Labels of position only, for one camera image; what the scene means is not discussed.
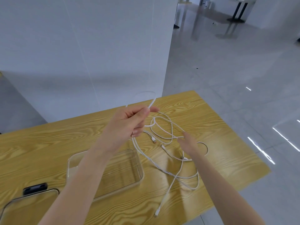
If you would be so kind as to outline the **person's right hand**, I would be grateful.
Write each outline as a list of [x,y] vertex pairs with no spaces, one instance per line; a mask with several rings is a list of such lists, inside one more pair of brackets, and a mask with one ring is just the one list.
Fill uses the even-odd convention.
[[180,145],[181,149],[188,154],[193,161],[197,161],[198,158],[198,146],[196,139],[191,135],[191,145]]

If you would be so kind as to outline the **table with black legs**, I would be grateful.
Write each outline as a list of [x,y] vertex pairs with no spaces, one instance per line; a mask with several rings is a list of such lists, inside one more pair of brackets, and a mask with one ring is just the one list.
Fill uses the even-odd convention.
[[[244,14],[246,7],[250,4],[254,4],[256,0],[232,0],[232,1],[237,2],[238,4],[233,16],[227,18],[227,21],[230,23],[239,23],[239,24],[245,23],[245,20],[242,19],[242,15]],[[240,11],[239,16],[236,17],[242,4],[243,4],[242,10]]]

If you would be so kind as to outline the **person's left hand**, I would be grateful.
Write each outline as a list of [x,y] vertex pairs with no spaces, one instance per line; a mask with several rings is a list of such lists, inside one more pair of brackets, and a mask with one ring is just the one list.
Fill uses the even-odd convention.
[[[147,107],[146,105],[135,105],[128,107]],[[122,144],[124,144],[129,137],[139,136],[145,127],[145,120],[135,120],[127,118],[124,113],[124,108],[118,110],[107,126],[104,128],[101,136],[99,137],[100,148],[103,151],[114,153]],[[159,108],[151,106],[150,113],[159,112]]]

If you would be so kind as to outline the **clear lid with black clip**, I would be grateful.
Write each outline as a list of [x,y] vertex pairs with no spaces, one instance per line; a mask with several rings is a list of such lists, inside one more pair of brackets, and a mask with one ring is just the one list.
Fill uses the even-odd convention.
[[46,182],[24,188],[21,197],[3,207],[0,225],[38,225],[59,194],[57,188],[48,189]]

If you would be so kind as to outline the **person's left forearm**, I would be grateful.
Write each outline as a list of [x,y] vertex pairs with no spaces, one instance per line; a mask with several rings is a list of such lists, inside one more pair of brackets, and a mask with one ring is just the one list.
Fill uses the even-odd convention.
[[120,145],[100,143],[81,159],[72,179],[38,225],[83,225],[108,161]]

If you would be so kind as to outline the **person's right forearm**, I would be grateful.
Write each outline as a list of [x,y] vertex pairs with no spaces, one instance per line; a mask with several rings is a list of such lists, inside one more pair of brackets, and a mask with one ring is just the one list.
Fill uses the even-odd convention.
[[224,225],[265,225],[260,215],[201,154],[190,154]]

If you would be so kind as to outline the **clear plastic storage box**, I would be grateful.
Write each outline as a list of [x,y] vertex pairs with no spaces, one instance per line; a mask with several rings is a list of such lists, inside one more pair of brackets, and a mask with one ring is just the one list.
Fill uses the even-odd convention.
[[137,150],[120,151],[109,160],[93,202],[139,185],[143,178],[144,170]]

